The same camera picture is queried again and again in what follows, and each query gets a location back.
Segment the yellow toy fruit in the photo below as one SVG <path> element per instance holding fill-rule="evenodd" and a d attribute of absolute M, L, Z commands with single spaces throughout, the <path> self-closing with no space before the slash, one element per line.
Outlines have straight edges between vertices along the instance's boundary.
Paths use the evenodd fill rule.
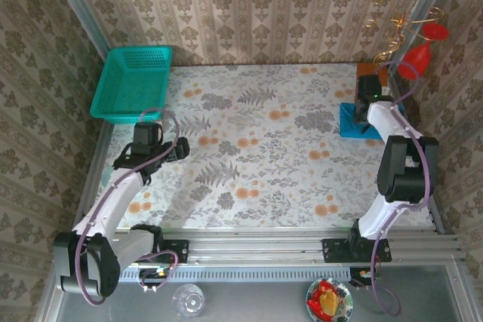
<path fill-rule="evenodd" d="M 329 289 L 321 293 L 319 303 L 324 314 L 334 316 L 337 312 L 339 299 L 337 294 Z"/>

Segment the clear drinking glass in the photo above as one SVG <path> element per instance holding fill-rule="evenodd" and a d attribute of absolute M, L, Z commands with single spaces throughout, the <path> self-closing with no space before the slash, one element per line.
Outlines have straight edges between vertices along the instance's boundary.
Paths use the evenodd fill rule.
<path fill-rule="evenodd" d="M 179 319 L 194 318 L 205 307 L 205 295 L 197 285 L 184 284 L 176 289 L 172 302 Z"/>

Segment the floral tablecloth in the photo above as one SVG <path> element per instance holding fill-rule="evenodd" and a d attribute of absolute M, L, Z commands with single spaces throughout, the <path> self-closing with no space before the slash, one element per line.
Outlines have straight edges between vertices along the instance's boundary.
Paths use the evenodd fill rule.
<path fill-rule="evenodd" d="M 171 71 L 167 109 L 189 141 L 129 204 L 120 226 L 349 227 L 377 196 L 380 140 L 343 138 L 353 64 Z"/>

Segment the plate with red fruit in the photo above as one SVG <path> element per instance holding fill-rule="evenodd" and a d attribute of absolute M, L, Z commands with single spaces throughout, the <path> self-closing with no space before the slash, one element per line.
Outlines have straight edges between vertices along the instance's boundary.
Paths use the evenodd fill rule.
<path fill-rule="evenodd" d="M 317 318 L 310 310 L 307 305 L 307 301 L 310 297 L 310 294 L 315 290 L 315 288 L 318 286 L 318 283 L 321 281 L 327 281 L 329 284 L 331 284 L 337 293 L 338 299 L 339 299 L 339 306 L 337 308 L 336 314 L 331 318 L 330 322 L 348 322 L 349 319 L 352 316 L 353 309 L 354 309 L 354 302 L 352 295 L 349 291 L 349 289 L 339 280 L 335 278 L 320 278 L 317 281 L 314 281 L 309 289 L 307 290 L 306 293 L 306 308 L 309 313 L 309 316 L 312 318 L 314 322 L 324 322 L 323 320 L 320 320 Z"/>

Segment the teal plastic basket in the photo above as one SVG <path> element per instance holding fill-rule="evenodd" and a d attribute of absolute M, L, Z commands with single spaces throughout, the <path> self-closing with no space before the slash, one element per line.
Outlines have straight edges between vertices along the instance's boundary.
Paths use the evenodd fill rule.
<path fill-rule="evenodd" d="M 111 124 L 134 124 L 146 109 L 162 108 L 172 56 L 169 46 L 112 49 L 97 84 L 91 116 Z"/>

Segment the black electronics box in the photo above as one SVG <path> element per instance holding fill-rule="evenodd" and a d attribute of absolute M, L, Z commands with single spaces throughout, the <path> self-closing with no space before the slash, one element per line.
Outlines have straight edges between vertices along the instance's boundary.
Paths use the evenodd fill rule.
<path fill-rule="evenodd" d="M 368 267 L 351 267 L 350 284 L 354 287 L 369 287 L 372 285 L 371 275 L 371 269 Z"/>
<path fill-rule="evenodd" d="M 156 292 L 170 277 L 169 268 L 143 269 L 140 271 L 139 285 L 145 292 L 148 290 Z"/>

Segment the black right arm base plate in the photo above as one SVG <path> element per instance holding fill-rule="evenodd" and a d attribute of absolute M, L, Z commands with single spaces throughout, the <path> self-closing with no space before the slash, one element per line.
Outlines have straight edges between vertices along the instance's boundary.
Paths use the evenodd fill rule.
<path fill-rule="evenodd" d="M 326 263 L 369 263 L 372 258 L 375 241 L 349 241 L 347 238 L 331 238 L 321 241 L 324 261 Z M 392 255 L 387 239 L 377 245 L 376 262 L 391 262 Z"/>

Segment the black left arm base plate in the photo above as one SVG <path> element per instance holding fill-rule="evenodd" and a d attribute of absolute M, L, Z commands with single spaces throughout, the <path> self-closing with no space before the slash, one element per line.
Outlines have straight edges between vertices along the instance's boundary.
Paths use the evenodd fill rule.
<path fill-rule="evenodd" d="M 163 240 L 157 241 L 155 246 L 153 247 L 150 254 L 170 250 L 175 252 L 178 256 L 178 262 L 186 264 L 188 260 L 188 253 L 189 253 L 189 241 L 188 240 Z M 154 256 L 151 258 L 139 258 L 138 261 L 143 262 L 156 262 L 156 263 L 173 263 L 174 256 L 171 254 L 163 254 L 159 256 Z"/>

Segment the aluminium frame rail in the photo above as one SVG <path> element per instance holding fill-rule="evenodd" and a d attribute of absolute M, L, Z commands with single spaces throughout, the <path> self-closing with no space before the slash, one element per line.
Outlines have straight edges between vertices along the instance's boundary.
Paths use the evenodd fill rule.
<path fill-rule="evenodd" d="M 322 241 L 346 238 L 347 228 L 235 227 L 163 228 L 163 240 L 187 240 L 188 266 L 326 266 Z M 392 228 L 388 266 L 446 265 L 465 253 L 454 235 L 432 227 Z"/>

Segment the brown wooden base block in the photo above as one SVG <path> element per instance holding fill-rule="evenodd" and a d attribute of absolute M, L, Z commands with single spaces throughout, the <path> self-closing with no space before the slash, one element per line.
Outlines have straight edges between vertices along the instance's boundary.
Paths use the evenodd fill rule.
<path fill-rule="evenodd" d="M 356 84 L 355 84 L 355 101 L 358 100 L 359 79 L 363 75 L 373 74 L 377 71 L 379 81 L 382 88 L 388 87 L 388 66 L 379 67 L 373 63 L 357 63 L 356 67 Z"/>

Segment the red toy food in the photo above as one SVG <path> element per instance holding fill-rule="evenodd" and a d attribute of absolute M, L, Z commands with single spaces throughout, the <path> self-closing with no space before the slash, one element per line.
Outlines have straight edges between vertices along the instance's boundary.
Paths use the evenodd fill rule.
<path fill-rule="evenodd" d="M 307 301 L 307 305 L 309 307 L 309 310 L 320 320 L 323 320 L 324 322 L 330 322 L 331 318 L 333 316 L 328 316 L 323 313 L 320 303 L 319 303 L 319 297 L 321 293 L 323 293 L 326 290 L 333 290 L 336 293 L 335 288 L 329 284 L 327 281 L 321 281 L 318 283 L 318 286 L 315 288 L 315 290 L 310 294 L 310 297 Z"/>

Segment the red wine glass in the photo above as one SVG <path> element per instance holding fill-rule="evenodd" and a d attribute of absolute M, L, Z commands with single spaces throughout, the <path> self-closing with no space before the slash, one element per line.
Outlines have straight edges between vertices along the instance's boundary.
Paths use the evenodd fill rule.
<path fill-rule="evenodd" d="M 409 50 L 397 71 L 402 78 L 415 81 L 429 67 L 431 61 L 430 44 L 434 41 L 444 41 L 449 37 L 449 30 L 439 23 L 424 23 L 420 30 L 424 43 Z"/>

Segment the aluminium corner post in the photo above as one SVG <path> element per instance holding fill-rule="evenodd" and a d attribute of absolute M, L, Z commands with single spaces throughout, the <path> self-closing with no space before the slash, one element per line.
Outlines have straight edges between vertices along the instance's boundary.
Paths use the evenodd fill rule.
<path fill-rule="evenodd" d="M 109 53 L 110 46 L 94 15 L 94 10 L 88 0 L 67 0 L 89 39 L 93 43 L 103 61 Z"/>
<path fill-rule="evenodd" d="M 419 38 L 420 30 L 423 25 L 423 21 L 426 19 L 426 15 L 429 14 L 430 10 L 435 7 L 437 0 L 417 0 L 414 9 L 411 11 L 411 18 L 415 18 L 413 23 L 410 23 L 408 28 L 404 31 L 405 35 L 409 36 L 406 45 L 402 46 L 401 51 L 396 51 L 396 55 L 393 58 L 395 64 L 390 67 L 391 72 L 397 72 L 398 65 L 401 64 L 405 54 L 411 50 L 409 47 Z"/>

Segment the blue t-shirt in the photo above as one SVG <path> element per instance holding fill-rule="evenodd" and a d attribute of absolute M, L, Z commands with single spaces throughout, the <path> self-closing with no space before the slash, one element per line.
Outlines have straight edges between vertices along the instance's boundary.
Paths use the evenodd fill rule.
<path fill-rule="evenodd" d="M 345 138 L 375 139 L 385 143 L 391 136 L 409 139 L 401 113 L 392 109 L 390 101 L 378 101 L 366 106 L 351 103 L 340 105 L 340 135 Z"/>

